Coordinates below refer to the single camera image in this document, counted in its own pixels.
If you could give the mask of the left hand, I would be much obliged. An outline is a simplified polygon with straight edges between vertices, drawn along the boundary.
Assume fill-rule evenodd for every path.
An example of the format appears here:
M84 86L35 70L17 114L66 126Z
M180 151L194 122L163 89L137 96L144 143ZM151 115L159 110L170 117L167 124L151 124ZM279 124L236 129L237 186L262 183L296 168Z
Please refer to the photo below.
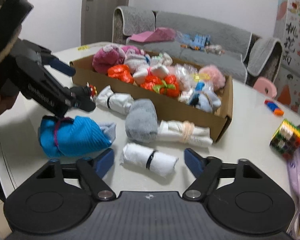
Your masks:
M19 95L19 89L10 80L0 84L0 115L11 109Z

